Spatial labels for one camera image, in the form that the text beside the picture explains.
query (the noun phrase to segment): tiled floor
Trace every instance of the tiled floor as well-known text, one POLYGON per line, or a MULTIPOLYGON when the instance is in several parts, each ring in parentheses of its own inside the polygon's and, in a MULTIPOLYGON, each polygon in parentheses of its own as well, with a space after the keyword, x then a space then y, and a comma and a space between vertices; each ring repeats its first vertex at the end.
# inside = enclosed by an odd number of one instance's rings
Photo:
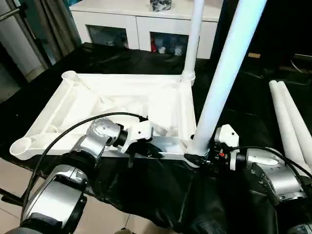
MULTIPOLYGON (((30 171, 0 158, 0 188, 21 196, 30 176, 30 171)), ((19 225, 20 212, 20 207, 0 201, 0 234, 19 225)), ((89 196, 75 234, 114 234, 124 227, 136 234, 173 234, 172 231, 159 228, 147 219, 126 214, 89 196)))

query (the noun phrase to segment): white pole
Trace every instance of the white pole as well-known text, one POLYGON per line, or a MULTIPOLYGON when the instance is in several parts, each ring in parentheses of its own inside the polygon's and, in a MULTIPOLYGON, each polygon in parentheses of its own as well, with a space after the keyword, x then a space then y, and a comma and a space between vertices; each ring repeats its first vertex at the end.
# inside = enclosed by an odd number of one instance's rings
POLYGON ((194 0, 191 30, 189 41, 187 44, 184 70, 182 72, 182 81, 190 80, 192 82, 192 85, 195 80, 194 68, 198 50, 199 34, 201 29, 204 5, 205 0, 194 0))
MULTIPOLYGON (((281 134, 283 148, 285 156, 292 161, 298 163, 308 172, 311 172, 308 165, 305 163, 296 133, 294 132, 291 119, 288 115, 286 105, 283 100, 282 92, 279 89, 279 86, 275 80, 270 81, 269 83, 275 114, 277 118, 279 132, 281 134)), ((301 175, 306 176, 306 174, 300 170, 298 172, 301 175)))
POLYGON ((287 112, 292 121, 304 160, 312 171, 312 137, 284 82, 278 83, 287 112))
POLYGON ((245 57, 267 0, 240 0, 188 153, 208 151, 222 109, 245 57))

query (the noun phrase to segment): wire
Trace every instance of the wire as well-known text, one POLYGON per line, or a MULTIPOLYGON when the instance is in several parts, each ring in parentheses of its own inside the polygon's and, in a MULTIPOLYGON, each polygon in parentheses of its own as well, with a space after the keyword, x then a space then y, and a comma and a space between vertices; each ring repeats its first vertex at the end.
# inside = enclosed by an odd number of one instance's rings
POLYGON ((55 138, 55 140, 52 141, 52 143, 44 150, 44 152, 42 153, 42 155, 40 156, 38 163, 30 177, 28 186, 26 188, 26 191, 24 193, 24 201, 23 201, 23 207, 22 207, 22 211, 21 211, 21 216, 20 216, 20 222, 22 223, 22 219, 23 219, 23 215, 24 215, 24 210, 25 207, 27 205, 28 199, 29 199, 29 194, 30 191, 34 185, 34 181, 36 180, 36 174, 38 172, 39 169, 39 165, 42 163, 42 160, 44 159, 44 157, 47 155, 47 153, 49 152, 49 150, 62 138, 64 137, 66 134, 68 134, 70 131, 72 131, 73 129, 75 129, 76 127, 79 127, 89 121, 95 120, 97 118, 102 118, 102 117, 107 117, 107 116, 116 116, 116 115, 125 115, 125 116, 134 116, 140 119, 140 121, 144 121, 147 120, 147 118, 142 117, 140 115, 137 114, 132 114, 132 113, 128 113, 128 112, 115 112, 115 113, 107 113, 107 114, 102 114, 102 115, 98 115, 98 116, 94 116, 88 119, 85 119, 75 125, 73 125, 72 127, 70 127, 69 129, 67 129, 66 131, 64 131, 62 134, 60 134, 57 138, 55 138))
POLYGON ((240 150, 240 149, 260 149, 260 150, 265 150, 268 151, 276 156, 278 156, 280 159, 284 160, 290 169, 293 171, 293 173, 296 175, 297 179, 299 180, 299 184, 302 187, 302 190, 305 192, 305 194, 311 199, 312 197, 310 196, 310 192, 308 191, 308 188, 302 179, 301 175, 297 171, 297 169, 294 167, 296 166, 298 169, 303 171, 309 178, 312 179, 311 173, 309 173, 307 170, 305 170, 303 167, 295 163, 294 161, 290 160, 289 158, 285 157, 284 155, 280 154, 279 152, 272 150, 267 147, 262 147, 262 146, 237 146, 237 147, 230 147, 231 150, 240 150))
POLYGON ((303 73, 303 71, 301 71, 294 63, 293 63, 293 60, 291 59, 291 63, 293 65, 293 67, 300 73, 303 73))

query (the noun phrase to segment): black table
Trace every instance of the black table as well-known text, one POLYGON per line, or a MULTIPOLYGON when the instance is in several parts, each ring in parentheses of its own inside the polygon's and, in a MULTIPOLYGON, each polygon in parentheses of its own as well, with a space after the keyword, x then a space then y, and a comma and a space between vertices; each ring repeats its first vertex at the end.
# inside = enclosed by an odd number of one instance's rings
MULTIPOLYGON (((0 157, 33 170, 38 156, 21 161, 9 154, 10 145, 23 137, 61 83, 61 74, 179 75, 183 57, 116 49, 85 43, 0 105, 0 157)), ((198 59, 192 87, 195 117, 199 120, 216 62, 198 59)), ((283 152, 268 82, 286 81, 312 131, 312 77, 289 71, 268 71, 248 61, 238 74, 219 125, 229 123, 240 145, 276 148, 283 152)), ((47 156, 39 174, 46 177, 58 161, 47 156)), ((102 158, 92 181, 93 195, 117 209, 184 233, 276 233, 274 208, 263 193, 250 191, 245 172, 209 177, 180 161, 135 159, 126 169, 125 158, 102 158)))

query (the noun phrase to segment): white tube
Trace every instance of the white tube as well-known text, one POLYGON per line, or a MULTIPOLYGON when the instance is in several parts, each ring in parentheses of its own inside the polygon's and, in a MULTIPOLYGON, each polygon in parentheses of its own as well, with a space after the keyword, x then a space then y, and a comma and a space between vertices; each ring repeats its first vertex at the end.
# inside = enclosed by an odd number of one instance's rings
POLYGON ((292 121, 293 129, 296 133, 301 152, 304 160, 312 171, 312 137, 311 134, 303 121, 301 114, 299 113, 296 104, 293 101, 291 94, 289 93, 284 82, 278 83, 279 90, 282 93, 284 103, 289 117, 292 121))
POLYGON ((205 155, 267 0, 240 0, 188 153, 205 155))
MULTIPOLYGON (((285 156, 292 161, 298 163, 308 172, 311 172, 308 165, 305 163, 296 133, 294 132, 291 119, 288 115, 282 92, 278 88, 278 84, 275 80, 270 81, 269 83, 275 114, 277 118, 279 132, 281 134, 283 148, 285 156)), ((304 172, 298 170, 301 175, 305 175, 304 172)))
POLYGON ((201 29, 204 5, 205 0, 194 0, 191 30, 189 34, 189 41, 187 44, 184 70, 182 72, 182 81, 190 80, 192 82, 192 85, 195 80, 194 68, 198 50, 199 34, 201 29))

